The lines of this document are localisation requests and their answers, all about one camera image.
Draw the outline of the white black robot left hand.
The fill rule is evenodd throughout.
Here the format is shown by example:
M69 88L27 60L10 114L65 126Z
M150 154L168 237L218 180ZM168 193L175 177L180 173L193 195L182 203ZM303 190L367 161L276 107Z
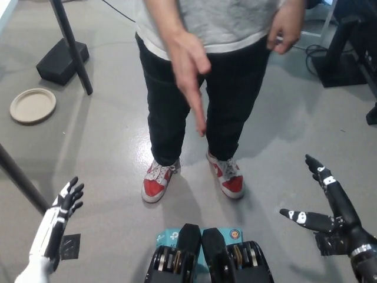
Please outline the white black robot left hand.
M56 271L60 261L60 249L66 225L74 212L83 205L84 184L74 177L59 192L47 209L32 243L29 258L45 259L48 273Z

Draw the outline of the person left hand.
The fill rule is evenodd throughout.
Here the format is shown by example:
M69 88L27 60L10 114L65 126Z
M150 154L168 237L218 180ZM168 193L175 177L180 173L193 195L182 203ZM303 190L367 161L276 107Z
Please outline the person left hand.
M286 6L276 13L267 39L267 48L280 55L287 53L300 39L305 10Z

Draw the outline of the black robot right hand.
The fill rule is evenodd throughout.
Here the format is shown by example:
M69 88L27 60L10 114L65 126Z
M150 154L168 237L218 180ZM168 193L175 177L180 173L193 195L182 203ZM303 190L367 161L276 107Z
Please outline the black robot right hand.
M362 254L375 256L376 237L363 228L340 182L326 166L311 155L305 155L305 163L322 188L333 215L284 208L279 213L297 225L316 232L318 241L325 241L324 245L319 245L322 255L345 254L350 258Z

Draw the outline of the person right hand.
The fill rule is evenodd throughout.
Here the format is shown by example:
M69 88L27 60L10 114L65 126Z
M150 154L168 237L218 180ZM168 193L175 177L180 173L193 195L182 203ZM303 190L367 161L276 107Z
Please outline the person right hand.
M169 37L167 49L177 86L193 111L198 134L203 137L206 119L198 80L200 75L207 74L211 69L206 50L195 35L184 30Z

